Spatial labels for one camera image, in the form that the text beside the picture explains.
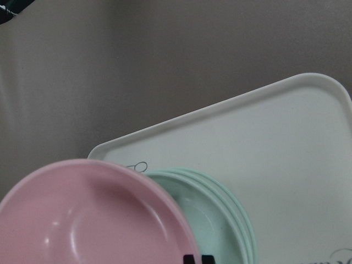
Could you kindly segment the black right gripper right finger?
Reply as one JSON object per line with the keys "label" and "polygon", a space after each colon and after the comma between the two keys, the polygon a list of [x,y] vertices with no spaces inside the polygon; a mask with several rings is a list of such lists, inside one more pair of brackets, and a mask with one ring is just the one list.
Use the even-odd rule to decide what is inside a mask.
{"label": "black right gripper right finger", "polygon": [[201,261],[202,264],[215,264],[215,258],[213,255],[202,255]]}

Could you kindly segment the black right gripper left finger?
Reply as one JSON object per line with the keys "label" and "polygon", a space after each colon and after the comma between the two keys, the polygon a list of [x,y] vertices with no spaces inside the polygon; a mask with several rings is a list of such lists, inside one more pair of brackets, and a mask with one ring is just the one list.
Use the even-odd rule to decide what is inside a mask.
{"label": "black right gripper left finger", "polygon": [[195,264],[194,255],[184,255],[183,264]]}

